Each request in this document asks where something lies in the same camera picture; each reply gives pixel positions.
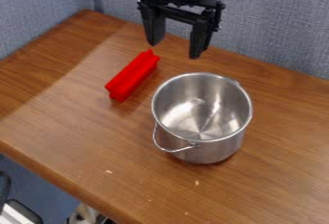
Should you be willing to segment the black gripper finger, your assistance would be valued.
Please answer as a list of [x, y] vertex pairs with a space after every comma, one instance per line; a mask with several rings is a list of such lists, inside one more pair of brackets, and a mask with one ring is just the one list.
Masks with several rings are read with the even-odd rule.
[[204, 9], [192, 22], [189, 58], [196, 60], [209, 49], [213, 34], [219, 30], [220, 14], [215, 9]]
[[156, 46], [165, 38], [166, 17], [158, 8], [148, 5], [146, 3], [140, 4], [140, 10], [148, 41], [152, 46]]

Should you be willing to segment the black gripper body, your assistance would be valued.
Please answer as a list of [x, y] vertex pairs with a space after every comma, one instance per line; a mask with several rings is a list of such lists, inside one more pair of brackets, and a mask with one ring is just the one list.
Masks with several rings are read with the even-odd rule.
[[219, 0], [140, 0], [144, 20], [169, 17], [188, 24], [199, 19], [219, 24], [224, 9], [225, 4]]

